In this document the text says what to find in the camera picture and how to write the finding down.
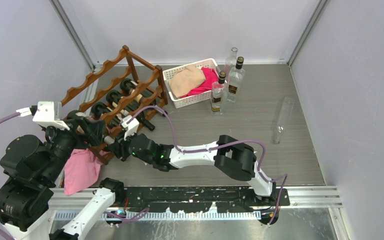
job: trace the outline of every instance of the cable connector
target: cable connector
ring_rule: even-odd
[[[16,112],[20,113],[20,117],[32,115],[32,111],[30,111],[30,107],[18,109],[18,110],[16,110]]]

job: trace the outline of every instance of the towel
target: towel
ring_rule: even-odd
[[[75,194],[96,183],[101,165],[89,149],[74,149],[64,166],[64,194]]]
[[[176,98],[181,98],[188,94],[192,89],[201,85],[205,79],[205,75],[201,69],[189,65],[186,68],[177,71],[173,78],[168,81],[168,85]]]
[[[203,67],[203,68],[201,68],[201,70],[204,73],[205,81],[201,85],[199,85],[198,87],[190,90],[190,92],[188,92],[186,95],[182,96],[182,98],[202,94],[203,92],[211,90],[213,83],[216,82],[217,80],[219,80],[219,76],[217,75],[217,72],[215,69]]]

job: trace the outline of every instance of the metal frame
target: metal frame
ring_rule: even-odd
[[[289,194],[290,206],[282,206],[282,209],[306,209],[324,208],[329,209],[333,227],[338,239],[349,240],[349,234],[343,220],[343,205],[336,186],[286,186]],[[81,192],[67,196],[63,188],[53,188],[53,197],[49,201],[49,210],[54,213],[48,219],[53,221],[67,221],[76,217],[80,210],[86,206],[94,195],[97,188],[87,188]],[[123,210],[119,207],[110,207],[112,210]],[[206,213],[171,213],[169,210],[163,213],[148,213],[140,221],[174,221],[174,220],[254,220],[261,216],[260,211],[246,213],[217,213],[215,204]]]
[[[84,61],[86,62],[86,64],[89,66],[91,70],[94,70],[96,64],[93,63],[91,56],[89,55],[88,51],[83,45],[82,40],[80,39],[79,35],[76,32],[76,29],[74,28],[72,22],[67,16],[67,13],[64,10],[63,6],[61,5],[60,0],[49,0],[49,2],[55,9],[56,14],[58,15],[59,19],[61,20],[62,24],[64,25],[71,39],[73,40],[75,46],[79,50]]]
[[[298,54],[300,53],[301,49],[306,43],[307,38],[309,37],[310,33],[313,31],[314,26],[316,25],[317,21],[319,20],[320,16],[322,15],[329,1],[330,0],[319,0],[317,6],[314,9],[314,12],[311,15],[310,21],[307,23],[307,26],[305,27],[304,32],[299,38],[298,44],[295,46],[295,49],[293,50],[292,55],[290,56],[290,59],[287,62],[289,67],[292,67],[292,65],[294,64],[295,60],[298,57]]]
[[[343,207],[336,186],[286,186],[285,189],[288,190],[291,205],[282,206],[282,209]],[[50,210],[81,210],[97,188],[86,188],[70,196],[64,194],[64,188],[51,190],[54,194],[49,201]]]

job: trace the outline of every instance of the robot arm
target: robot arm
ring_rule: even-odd
[[[133,155],[163,172],[195,165],[215,166],[230,178],[247,182],[257,196],[273,198],[275,183],[264,181],[256,174],[259,169],[251,146],[239,143],[209,150],[235,142],[230,136],[221,135],[218,141],[205,145],[176,148],[156,144],[144,134],[137,135],[139,122],[131,116],[121,120],[124,135],[112,139],[104,138],[103,120],[91,120],[81,114],[60,120],[59,105],[54,102],[39,102],[37,108],[32,107],[30,111],[33,121],[45,131],[46,142],[34,135],[18,137],[8,145],[0,160],[4,173],[9,176],[0,188],[0,222],[17,240],[49,238],[46,222],[48,201],[53,195],[49,188],[55,187],[54,182],[74,149],[98,146],[104,141],[123,160]],[[202,149],[208,151],[193,152]],[[84,239],[108,207],[124,200],[124,194],[122,182],[104,180],[80,214],[50,239]]]
[[[0,222],[17,240],[49,239],[48,201],[54,194],[55,180],[74,149],[98,146],[103,141],[103,120],[91,120],[74,115],[60,120],[59,106],[54,102],[39,102],[30,112],[33,121],[45,131],[46,142],[34,135],[14,139],[0,160],[8,180],[0,188]],[[106,180],[98,194],[76,217],[82,225],[66,226],[53,239],[83,239],[102,212],[116,201],[122,201],[123,183]]]
[[[209,165],[215,166],[232,179],[247,182],[262,197],[272,196],[274,183],[265,181],[258,171],[257,157],[254,149],[239,143],[218,150],[215,147],[237,141],[228,135],[221,135],[218,141],[205,145],[179,146],[157,144],[144,134],[136,134],[139,122],[135,119],[129,122],[130,116],[123,119],[122,125],[126,129],[124,144],[128,144],[128,153],[152,165],[154,168],[168,172],[188,166]]]

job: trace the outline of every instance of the gray wall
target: gray wall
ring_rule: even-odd
[[[384,1],[330,1],[292,70],[351,234],[384,240]]]
[[[89,72],[51,4],[46,0],[0,1],[0,118],[42,101],[60,101]],[[80,103],[63,108],[63,113]],[[32,117],[0,125],[0,159],[13,139],[44,135]],[[0,187],[7,179],[0,166]]]
[[[287,62],[319,0],[65,0],[64,9],[101,63],[126,44],[150,63]]]

